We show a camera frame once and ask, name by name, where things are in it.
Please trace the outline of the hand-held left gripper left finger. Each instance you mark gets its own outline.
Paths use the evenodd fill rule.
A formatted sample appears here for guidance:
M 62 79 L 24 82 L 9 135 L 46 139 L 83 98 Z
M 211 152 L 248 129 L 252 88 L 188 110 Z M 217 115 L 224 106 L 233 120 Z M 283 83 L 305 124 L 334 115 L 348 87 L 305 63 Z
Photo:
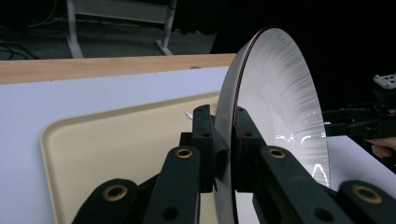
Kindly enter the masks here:
M 192 112 L 192 129 L 180 135 L 181 146 L 195 147 L 200 152 L 200 191 L 212 192 L 216 185 L 218 155 L 228 148 L 214 127 L 210 105 L 200 105 Z

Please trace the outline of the beige plastic tray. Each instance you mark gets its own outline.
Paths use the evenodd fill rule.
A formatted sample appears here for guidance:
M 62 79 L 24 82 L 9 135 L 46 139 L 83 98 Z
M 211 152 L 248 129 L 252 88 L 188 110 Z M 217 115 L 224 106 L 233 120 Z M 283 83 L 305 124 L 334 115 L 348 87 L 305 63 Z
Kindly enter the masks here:
M 56 224 L 71 224 L 95 188 L 114 178 L 137 185 L 158 174 L 189 133 L 188 115 L 217 108 L 215 92 L 53 122 L 40 137 Z

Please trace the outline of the white metal desk frame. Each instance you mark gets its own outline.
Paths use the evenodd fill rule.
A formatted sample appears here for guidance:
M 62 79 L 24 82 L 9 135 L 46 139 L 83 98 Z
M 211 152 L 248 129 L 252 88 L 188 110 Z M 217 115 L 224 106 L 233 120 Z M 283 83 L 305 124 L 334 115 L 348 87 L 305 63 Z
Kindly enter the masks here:
M 83 57 L 78 43 L 77 15 L 140 21 L 163 25 L 163 37 L 156 45 L 164 55 L 168 48 L 177 0 L 65 0 L 68 20 L 67 43 L 73 58 Z

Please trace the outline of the white cover sheet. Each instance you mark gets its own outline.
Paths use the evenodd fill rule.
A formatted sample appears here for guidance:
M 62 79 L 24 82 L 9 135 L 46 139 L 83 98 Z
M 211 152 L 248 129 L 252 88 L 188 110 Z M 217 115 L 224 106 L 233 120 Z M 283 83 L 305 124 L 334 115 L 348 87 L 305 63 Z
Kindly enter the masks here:
M 53 122 L 215 92 L 226 70 L 0 84 L 0 224 L 56 224 L 41 152 Z

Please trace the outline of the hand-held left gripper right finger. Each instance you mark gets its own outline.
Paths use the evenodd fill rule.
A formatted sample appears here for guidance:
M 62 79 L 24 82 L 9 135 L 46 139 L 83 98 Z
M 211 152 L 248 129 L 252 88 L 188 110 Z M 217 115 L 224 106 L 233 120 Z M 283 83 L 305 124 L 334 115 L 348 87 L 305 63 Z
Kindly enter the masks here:
M 232 182 L 238 192 L 252 192 L 257 182 L 257 156 L 265 145 L 248 111 L 238 106 L 232 128 Z

